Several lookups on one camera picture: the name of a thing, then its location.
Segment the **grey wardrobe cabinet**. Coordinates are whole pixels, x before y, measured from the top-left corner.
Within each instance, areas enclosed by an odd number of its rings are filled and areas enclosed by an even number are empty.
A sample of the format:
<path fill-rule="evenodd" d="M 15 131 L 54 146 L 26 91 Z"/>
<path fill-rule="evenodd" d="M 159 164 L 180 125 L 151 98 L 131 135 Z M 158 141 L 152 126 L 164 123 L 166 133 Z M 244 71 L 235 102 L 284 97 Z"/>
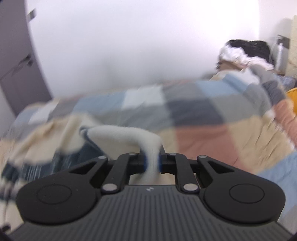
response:
<path fill-rule="evenodd" d="M 1 89 L 16 115 L 29 104 L 52 100 L 35 58 L 24 1 L 1 1 Z"/>

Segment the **cream fuzzy striped sweater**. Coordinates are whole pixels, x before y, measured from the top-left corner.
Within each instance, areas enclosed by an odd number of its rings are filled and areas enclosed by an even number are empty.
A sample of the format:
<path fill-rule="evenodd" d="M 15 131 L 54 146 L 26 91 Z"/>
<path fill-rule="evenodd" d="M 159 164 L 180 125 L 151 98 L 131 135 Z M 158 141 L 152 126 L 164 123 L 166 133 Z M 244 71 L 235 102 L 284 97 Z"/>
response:
<path fill-rule="evenodd" d="M 141 150 L 146 157 L 140 183 L 158 175 L 161 138 L 140 128 L 104 125 L 88 114 L 74 114 L 43 124 L 12 126 L 1 137 L 1 204 L 15 200 L 28 182 L 97 156 L 117 159 Z"/>

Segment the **yellow pillow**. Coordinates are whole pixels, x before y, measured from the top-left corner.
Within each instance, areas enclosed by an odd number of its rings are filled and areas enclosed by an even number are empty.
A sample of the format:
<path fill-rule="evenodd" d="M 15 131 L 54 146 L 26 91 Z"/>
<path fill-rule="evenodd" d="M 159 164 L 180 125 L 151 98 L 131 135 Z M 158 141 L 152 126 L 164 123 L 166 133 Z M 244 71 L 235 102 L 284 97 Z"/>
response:
<path fill-rule="evenodd" d="M 288 96 L 288 98 L 290 98 L 292 100 L 294 105 L 297 104 L 297 88 L 296 87 L 287 91 L 286 95 Z"/>

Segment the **grey bedside device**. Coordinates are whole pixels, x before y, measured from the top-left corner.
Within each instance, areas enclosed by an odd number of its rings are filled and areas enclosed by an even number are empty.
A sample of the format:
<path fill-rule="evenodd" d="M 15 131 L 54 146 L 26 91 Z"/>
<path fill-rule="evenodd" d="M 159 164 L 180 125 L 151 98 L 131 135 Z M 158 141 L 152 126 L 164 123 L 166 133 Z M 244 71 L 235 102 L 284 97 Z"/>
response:
<path fill-rule="evenodd" d="M 276 35 L 274 43 L 270 49 L 269 62 L 280 75 L 285 75 L 289 47 L 290 39 L 288 37 Z"/>

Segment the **black and white clothes pile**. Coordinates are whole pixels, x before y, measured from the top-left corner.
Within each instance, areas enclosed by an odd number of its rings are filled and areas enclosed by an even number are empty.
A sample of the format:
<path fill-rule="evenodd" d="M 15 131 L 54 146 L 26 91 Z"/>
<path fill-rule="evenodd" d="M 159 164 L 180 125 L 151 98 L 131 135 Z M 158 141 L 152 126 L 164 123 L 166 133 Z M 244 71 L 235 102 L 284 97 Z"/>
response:
<path fill-rule="evenodd" d="M 271 50 L 265 41 L 229 40 L 221 48 L 219 59 L 241 66 L 260 65 L 265 70 L 274 70 Z"/>

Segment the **patchwork pastel quilt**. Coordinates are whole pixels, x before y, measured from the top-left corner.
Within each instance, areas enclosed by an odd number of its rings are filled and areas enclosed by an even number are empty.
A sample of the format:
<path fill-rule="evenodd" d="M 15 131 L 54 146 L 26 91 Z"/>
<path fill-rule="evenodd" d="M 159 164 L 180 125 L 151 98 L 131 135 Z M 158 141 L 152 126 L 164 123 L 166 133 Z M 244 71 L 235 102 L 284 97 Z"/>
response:
<path fill-rule="evenodd" d="M 156 133 L 168 152 L 207 155 L 277 183 L 286 196 L 279 221 L 296 219 L 296 114 L 272 77 L 239 72 L 198 80 L 56 99 L 24 109 L 12 126 L 88 114 L 104 125 Z M 22 222 L 15 200 L 1 204 L 1 223 Z"/>

